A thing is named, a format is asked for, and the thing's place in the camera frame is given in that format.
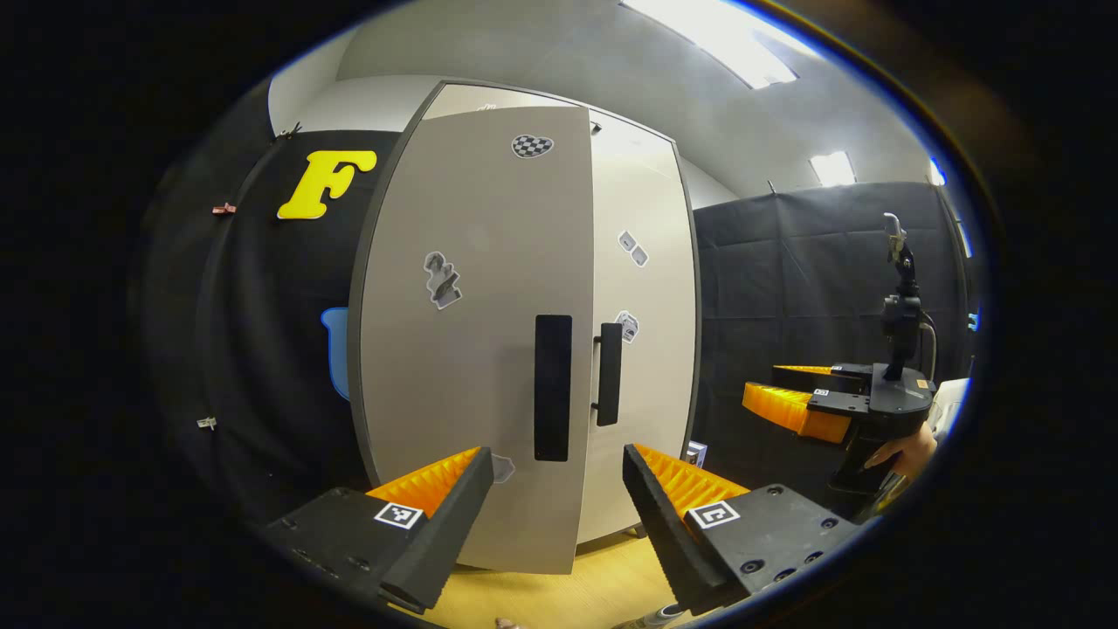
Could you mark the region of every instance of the orange gripper pad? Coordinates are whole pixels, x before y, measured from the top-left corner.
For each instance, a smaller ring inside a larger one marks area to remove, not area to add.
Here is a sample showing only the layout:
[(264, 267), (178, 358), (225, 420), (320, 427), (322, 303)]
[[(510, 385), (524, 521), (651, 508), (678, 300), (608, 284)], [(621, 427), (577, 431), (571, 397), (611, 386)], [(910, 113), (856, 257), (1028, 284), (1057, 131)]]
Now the orange gripper pad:
[(831, 368), (809, 368), (804, 365), (773, 365), (778, 370), (788, 370), (792, 372), (807, 372), (808, 374), (823, 374), (824, 377), (831, 375)]
[(427, 517), (432, 517), (479, 450), (481, 447), (458, 452), (442, 461), (435, 461), (409, 475), (386, 483), (366, 495), (397, 505), (423, 509)]
[(746, 383), (741, 406), (779, 427), (796, 431), (798, 436), (842, 444), (850, 428), (850, 418), (808, 411), (807, 401), (811, 399), (811, 393)]
[(644, 458), (644, 463), (648, 464), (652, 473), (656, 475), (656, 480), (664, 488), (664, 494), (667, 494), (667, 498), (675, 507), (680, 520), (683, 520), (683, 514), (688, 509), (749, 493), (745, 487), (702, 468), (697, 468), (686, 461), (669, 457), (639, 444), (633, 446), (636, 447), (637, 452), (641, 452), (641, 457)]

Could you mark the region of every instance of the cabinet door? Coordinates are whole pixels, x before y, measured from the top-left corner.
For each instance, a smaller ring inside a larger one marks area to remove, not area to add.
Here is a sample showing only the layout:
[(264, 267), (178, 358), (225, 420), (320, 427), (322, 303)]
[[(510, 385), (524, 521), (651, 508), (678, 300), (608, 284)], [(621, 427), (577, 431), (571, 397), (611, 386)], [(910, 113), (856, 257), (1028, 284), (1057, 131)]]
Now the cabinet door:
[[(565, 574), (574, 562), (596, 334), (588, 128), (582, 107), (424, 120), (376, 222), (357, 380), (377, 475), (390, 480), (474, 446), (515, 466), (471, 528), (458, 557), (467, 565)], [(553, 145), (518, 156), (523, 134)], [(433, 251), (459, 275), (462, 296), (442, 308), (428, 290)], [(550, 331), (551, 350), (567, 345), (570, 356), (566, 430), (552, 431), (567, 436), (565, 461), (536, 458), (540, 314), (570, 317), (569, 339)]]
[[(594, 321), (628, 311), (638, 324), (622, 344), (617, 423), (590, 418), (579, 542), (639, 523), (622, 483), (622, 451), (643, 444), (675, 456), (683, 447), (695, 356), (695, 283), (691, 222), (672, 143), (591, 112), (601, 130), (594, 155)], [(627, 231), (647, 260), (638, 266), (618, 241)], [(598, 391), (595, 353), (591, 392)]]

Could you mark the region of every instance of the ceiling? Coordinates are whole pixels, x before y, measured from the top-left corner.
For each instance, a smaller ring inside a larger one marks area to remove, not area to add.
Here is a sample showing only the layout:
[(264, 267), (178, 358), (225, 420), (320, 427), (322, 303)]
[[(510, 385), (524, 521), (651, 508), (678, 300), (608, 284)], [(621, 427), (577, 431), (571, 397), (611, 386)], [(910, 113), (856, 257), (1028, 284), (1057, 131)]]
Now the ceiling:
[(616, 0), (415, 0), (360, 26), (338, 80), (448, 75), (593, 104), (676, 140), (736, 194), (818, 185), (808, 158), (845, 150), (859, 181), (922, 181), (927, 151), (828, 61), (757, 35), (799, 76), (751, 89), (692, 42)]

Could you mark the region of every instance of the white cabinet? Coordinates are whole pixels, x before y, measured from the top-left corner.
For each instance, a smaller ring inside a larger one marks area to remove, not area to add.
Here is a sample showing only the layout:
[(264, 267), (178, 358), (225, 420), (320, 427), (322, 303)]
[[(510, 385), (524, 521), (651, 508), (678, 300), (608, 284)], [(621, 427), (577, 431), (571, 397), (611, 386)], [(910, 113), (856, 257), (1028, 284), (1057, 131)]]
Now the white cabinet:
[[(623, 446), (686, 439), (697, 285), (674, 146), (547, 95), (436, 92), (362, 234), (357, 435), (381, 482), (474, 446), (512, 458), (458, 561), (569, 573), (576, 544), (638, 523)], [(617, 422), (598, 426), (595, 337), (622, 311), (638, 328), (620, 344)]]

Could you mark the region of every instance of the human hand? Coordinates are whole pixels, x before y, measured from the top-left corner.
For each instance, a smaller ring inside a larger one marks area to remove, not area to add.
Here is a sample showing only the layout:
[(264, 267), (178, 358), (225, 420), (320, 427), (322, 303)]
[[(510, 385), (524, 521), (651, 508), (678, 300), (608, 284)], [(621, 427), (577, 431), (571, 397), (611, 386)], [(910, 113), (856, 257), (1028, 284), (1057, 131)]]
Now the human hand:
[(931, 427), (928, 426), (928, 422), (923, 422), (916, 435), (887, 441), (881, 448), (878, 448), (878, 451), (865, 460), (865, 468), (880, 465), (889, 457), (900, 452), (901, 456), (893, 464), (892, 471), (911, 480), (923, 471), (935, 451), (936, 440), (931, 437)]
[(515, 622), (509, 620), (508, 618), (496, 619), (496, 629), (528, 629), (523, 625), (517, 625)]

